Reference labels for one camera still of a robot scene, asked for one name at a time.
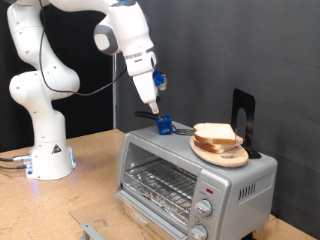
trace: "black plate holder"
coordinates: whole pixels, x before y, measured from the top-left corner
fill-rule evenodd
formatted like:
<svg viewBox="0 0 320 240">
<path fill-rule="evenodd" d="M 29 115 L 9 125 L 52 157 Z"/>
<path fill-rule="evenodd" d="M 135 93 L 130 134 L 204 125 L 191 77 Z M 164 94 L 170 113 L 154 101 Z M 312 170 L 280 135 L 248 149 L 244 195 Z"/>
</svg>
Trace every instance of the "black plate holder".
<svg viewBox="0 0 320 240">
<path fill-rule="evenodd" d="M 231 127 L 235 131 L 235 129 L 237 128 L 238 112 L 241 108 L 243 108 L 247 116 L 247 123 L 246 123 L 246 136 L 242 146 L 248 152 L 249 159 L 261 158 L 261 155 L 258 152 L 254 151 L 251 146 L 255 106 L 256 106 L 256 101 L 252 95 L 245 93 L 237 88 L 234 89 L 232 115 L 231 115 Z"/>
</svg>

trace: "toaster oven top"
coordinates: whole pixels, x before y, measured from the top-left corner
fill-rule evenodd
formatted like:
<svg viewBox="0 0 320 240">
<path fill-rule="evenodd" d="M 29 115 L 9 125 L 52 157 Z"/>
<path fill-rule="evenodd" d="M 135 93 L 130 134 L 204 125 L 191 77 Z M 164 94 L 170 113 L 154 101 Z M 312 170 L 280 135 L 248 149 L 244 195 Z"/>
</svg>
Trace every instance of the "toaster oven top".
<svg viewBox="0 0 320 240">
<path fill-rule="evenodd" d="M 174 122 L 177 128 L 191 129 L 188 126 L 182 125 L 180 123 Z M 220 167 L 198 157 L 190 147 L 190 136 L 183 136 L 177 134 L 167 134 L 159 135 L 156 126 L 139 129 L 132 131 L 128 136 L 131 140 L 140 139 L 139 142 L 134 144 L 140 145 L 139 147 L 145 148 L 145 150 L 160 156 L 163 159 L 168 160 L 168 158 L 174 160 L 176 165 L 183 165 L 183 168 L 194 175 L 199 175 L 201 169 L 206 169 L 209 172 L 215 172 L 219 175 L 223 175 L 228 179 L 238 179 L 243 175 L 252 173 L 252 170 L 259 172 L 263 171 L 266 165 L 273 165 L 274 159 L 262 155 L 262 158 L 257 160 L 249 160 L 248 163 L 242 167 L 237 168 L 227 168 Z"/>
</svg>

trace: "table surface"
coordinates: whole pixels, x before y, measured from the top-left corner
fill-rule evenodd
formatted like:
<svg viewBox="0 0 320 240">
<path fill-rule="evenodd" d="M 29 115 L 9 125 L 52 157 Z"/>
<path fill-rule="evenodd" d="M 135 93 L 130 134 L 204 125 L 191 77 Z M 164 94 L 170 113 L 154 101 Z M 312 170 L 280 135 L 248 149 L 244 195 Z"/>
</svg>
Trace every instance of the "table surface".
<svg viewBox="0 0 320 240">
<path fill-rule="evenodd" d="M 77 167 L 63 179 L 29 180 L 24 170 L 1 169 L 0 239 L 79 240 L 82 229 L 69 212 L 104 201 L 115 192 L 123 136 L 119 130 L 110 130 L 68 139 Z M 29 149 L 0 153 L 0 157 L 27 154 Z M 1 162 L 2 166 L 15 164 L 21 165 Z M 258 240 L 315 240 L 274 216 L 270 216 L 263 231 L 254 237 Z"/>
</svg>

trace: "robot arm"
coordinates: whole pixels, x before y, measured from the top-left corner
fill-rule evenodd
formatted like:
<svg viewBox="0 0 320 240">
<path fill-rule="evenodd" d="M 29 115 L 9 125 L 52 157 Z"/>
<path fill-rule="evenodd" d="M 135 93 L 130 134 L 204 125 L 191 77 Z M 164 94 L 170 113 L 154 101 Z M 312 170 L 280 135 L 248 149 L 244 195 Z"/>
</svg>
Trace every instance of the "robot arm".
<svg viewBox="0 0 320 240">
<path fill-rule="evenodd" d="M 66 145 L 64 116 L 54 110 L 51 101 L 70 96 L 51 91 L 44 83 L 39 64 L 43 27 L 39 18 L 39 0 L 4 0 L 8 9 L 9 27 L 20 58 L 37 71 L 15 76 L 10 83 L 13 99 L 24 106 L 34 128 L 35 144 L 30 151 L 28 178 L 59 179 L 70 174 L 72 156 Z M 158 89 L 153 80 L 157 59 L 145 16 L 134 1 L 115 0 L 41 0 L 43 6 L 52 3 L 64 11 L 96 10 L 107 16 L 96 27 L 94 40 L 98 49 L 108 55 L 123 52 L 128 73 L 133 77 L 141 100 L 158 113 Z M 52 51 L 44 35 L 42 70 L 52 89 L 78 91 L 77 73 L 65 66 Z"/>
<path fill-rule="evenodd" d="M 159 113 L 156 98 L 158 88 L 153 80 L 157 64 L 149 27 L 139 4 L 135 1 L 114 0 L 50 0 L 64 11 L 96 10 L 107 16 L 96 26 L 94 40 L 98 49 L 107 55 L 122 52 L 128 74 L 143 103 L 154 114 Z"/>
</svg>

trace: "power cord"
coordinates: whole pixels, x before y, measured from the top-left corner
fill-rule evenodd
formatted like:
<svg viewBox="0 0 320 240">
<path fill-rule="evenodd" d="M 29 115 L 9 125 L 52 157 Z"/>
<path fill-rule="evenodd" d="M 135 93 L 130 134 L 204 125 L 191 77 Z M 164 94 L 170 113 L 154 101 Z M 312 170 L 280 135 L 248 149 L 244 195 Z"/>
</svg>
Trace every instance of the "power cord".
<svg viewBox="0 0 320 240">
<path fill-rule="evenodd" d="M 41 10 L 42 10 L 42 17 L 43 17 L 43 32 L 42 32 L 42 36 L 41 36 L 41 41 L 40 41 L 40 51 L 39 51 L 39 63 L 40 63 L 40 71 L 41 71 L 41 75 L 42 75 L 42 78 L 43 78 L 43 81 L 44 83 L 46 84 L 47 88 L 49 88 L 51 91 L 54 91 L 54 92 L 59 92 L 59 93 L 72 93 L 72 94 L 75 94 L 75 95 L 78 95 L 78 96 L 81 96 L 81 97 L 89 97 L 89 96 L 92 96 L 98 92 L 101 92 L 102 90 L 106 89 L 107 87 L 111 86 L 112 84 L 114 84 L 116 81 L 118 81 L 122 75 L 126 72 L 127 70 L 127 67 L 120 73 L 120 75 L 115 79 L 113 80 L 111 83 L 105 85 L 104 87 L 96 90 L 96 91 L 93 91 L 91 93 L 78 93 L 78 92 L 73 92 L 73 91 L 61 91 L 61 90 L 56 90 L 56 89 L 53 89 L 51 88 L 45 77 L 44 77 L 44 74 L 43 74 L 43 69 L 42 69 L 42 43 L 43 43 L 43 37 L 44 37 L 44 34 L 45 34 L 45 29 L 46 29 L 46 16 L 45 16 L 45 12 L 44 12 L 44 8 L 43 8 L 43 5 L 42 5 L 42 2 L 41 0 L 39 0 L 39 3 L 40 3 L 40 6 L 41 6 Z"/>
<path fill-rule="evenodd" d="M 27 165 L 20 165 L 20 166 L 13 167 L 13 168 L 0 166 L 0 169 L 9 169 L 9 170 L 19 170 L 19 169 L 26 169 L 26 168 L 27 168 Z"/>
<path fill-rule="evenodd" d="M 0 158 L 1 162 L 13 162 L 12 158 Z"/>
</svg>

